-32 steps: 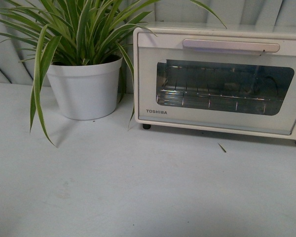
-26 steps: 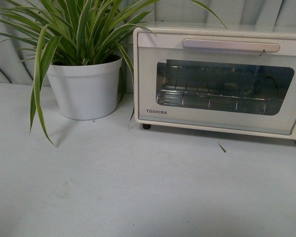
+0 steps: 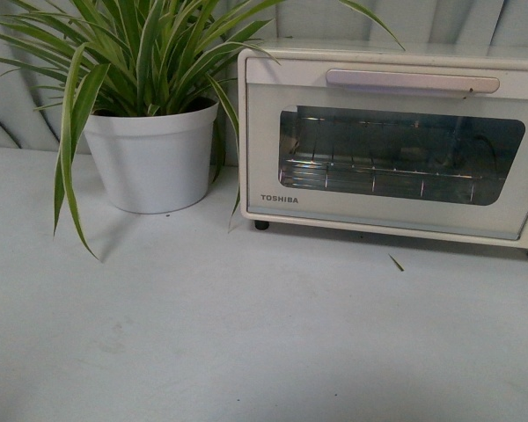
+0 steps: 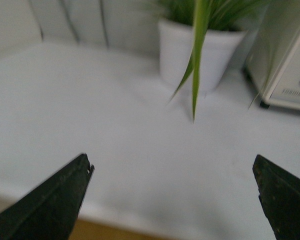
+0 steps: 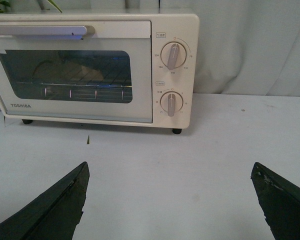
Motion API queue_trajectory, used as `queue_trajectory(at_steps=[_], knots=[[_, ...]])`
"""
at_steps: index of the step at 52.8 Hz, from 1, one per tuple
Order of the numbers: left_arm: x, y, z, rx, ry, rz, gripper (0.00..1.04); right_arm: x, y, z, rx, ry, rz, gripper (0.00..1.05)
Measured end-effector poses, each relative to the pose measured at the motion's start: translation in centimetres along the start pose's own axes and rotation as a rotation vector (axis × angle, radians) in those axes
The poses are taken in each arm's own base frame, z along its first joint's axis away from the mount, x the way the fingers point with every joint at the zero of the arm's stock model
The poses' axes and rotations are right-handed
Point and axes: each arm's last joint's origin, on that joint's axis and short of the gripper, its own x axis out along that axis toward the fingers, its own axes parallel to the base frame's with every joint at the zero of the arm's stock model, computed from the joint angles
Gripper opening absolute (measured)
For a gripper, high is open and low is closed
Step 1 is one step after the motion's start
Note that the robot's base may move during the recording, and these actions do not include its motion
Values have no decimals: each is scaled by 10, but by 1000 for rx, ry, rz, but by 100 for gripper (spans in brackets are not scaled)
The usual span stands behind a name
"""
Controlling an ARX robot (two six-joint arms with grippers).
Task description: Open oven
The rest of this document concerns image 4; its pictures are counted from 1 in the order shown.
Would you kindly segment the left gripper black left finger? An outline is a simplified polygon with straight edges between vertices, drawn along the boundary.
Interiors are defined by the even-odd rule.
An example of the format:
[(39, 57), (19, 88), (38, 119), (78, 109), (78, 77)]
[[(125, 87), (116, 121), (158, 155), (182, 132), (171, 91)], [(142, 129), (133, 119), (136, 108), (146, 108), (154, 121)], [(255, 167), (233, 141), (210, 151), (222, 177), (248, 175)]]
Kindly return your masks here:
[(82, 153), (0, 212), (0, 240), (67, 240), (94, 169)]

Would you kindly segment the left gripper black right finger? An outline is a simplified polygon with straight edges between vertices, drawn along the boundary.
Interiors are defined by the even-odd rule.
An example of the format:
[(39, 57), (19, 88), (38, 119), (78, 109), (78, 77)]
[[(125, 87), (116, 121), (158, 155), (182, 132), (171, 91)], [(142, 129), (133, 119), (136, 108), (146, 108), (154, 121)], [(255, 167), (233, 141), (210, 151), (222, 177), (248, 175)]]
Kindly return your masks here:
[(252, 171), (277, 240), (300, 240), (300, 178), (258, 154)]

